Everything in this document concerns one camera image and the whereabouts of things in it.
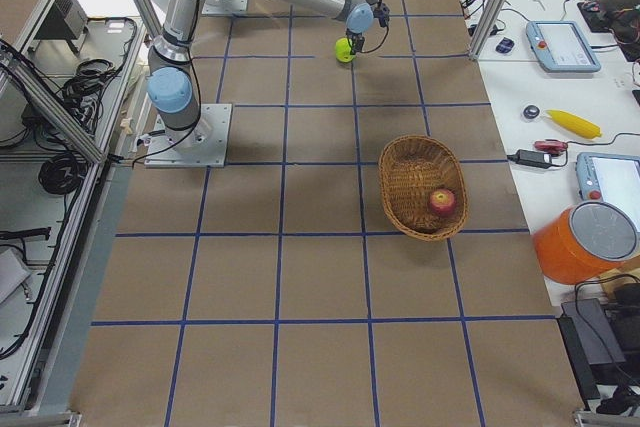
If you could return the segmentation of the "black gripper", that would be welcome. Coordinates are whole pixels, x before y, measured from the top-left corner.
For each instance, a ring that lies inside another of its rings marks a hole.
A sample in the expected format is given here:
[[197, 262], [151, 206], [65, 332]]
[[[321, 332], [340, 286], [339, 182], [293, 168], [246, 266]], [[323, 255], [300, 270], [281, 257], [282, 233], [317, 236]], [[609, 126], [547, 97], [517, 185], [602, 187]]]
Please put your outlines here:
[[351, 30], [347, 30], [347, 39], [349, 41], [349, 44], [351, 45], [352, 55], [356, 55], [362, 51], [365, 41], [364, 35], [362, 33], [356, 33]]

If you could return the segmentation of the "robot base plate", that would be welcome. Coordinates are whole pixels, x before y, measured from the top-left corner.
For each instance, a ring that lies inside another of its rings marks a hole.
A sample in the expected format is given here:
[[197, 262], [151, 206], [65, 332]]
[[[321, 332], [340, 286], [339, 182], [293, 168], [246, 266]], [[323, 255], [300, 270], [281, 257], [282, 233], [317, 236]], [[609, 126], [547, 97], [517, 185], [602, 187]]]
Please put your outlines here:
[[143, 159], [147, 168], [199, 168], [225, 165], [232, 117], [231, 104], [203, 104], [199, 123], [189, 136], [166, 131], [160, 115], [154, 128], [163, 133], [153, 136]]

